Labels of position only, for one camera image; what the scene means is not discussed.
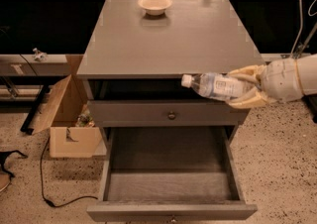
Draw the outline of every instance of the terrazzo floor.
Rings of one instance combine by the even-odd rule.
[[[0,150],[19,149],[29,156],[7,160],[6,167],[16,177],[0,193],[0,223],[95,223],[86,213],[94,199],[61,208],[43,202],[39,163],[49,132],[23,135],[25,117],[0,113]],[[317,125],[304,103],[253,109],[231,148],[246,201],[256,204],[258,212],[246,221],[189,223],[317,223]],[[97,196],[103,159],[52,159],[46,151],[46,197],[62,204],[82,195]]]

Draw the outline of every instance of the small white bowl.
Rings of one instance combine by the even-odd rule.
[[[138,0],[141,8],[145,9],[149,15],[161,15],[171,6],[171,0]]]

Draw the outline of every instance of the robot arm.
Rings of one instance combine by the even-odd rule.
[[[228,75],[256,85],[242,97],[227,102],[234,108],[248,109],[277,101],[294,101],[317,93],[317,55],[279,59],[269,65],[247,66]]]

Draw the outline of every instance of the drawer knob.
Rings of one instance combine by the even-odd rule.
[[[169,120],[174,120],[176,118],[176,114],[173,111],[170,111],[167,117]]]
[[[170,220],[170,223],[175,224],[177,222],[177,220],[175,219],[175,217],[172,217]]]

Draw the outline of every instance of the plastic water bottle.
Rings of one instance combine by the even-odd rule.
[[[241,97],[255,86],[250,82],[215,72],[185,74],[181,79],[181,85],[191,87],[202,97],[220,101]]]

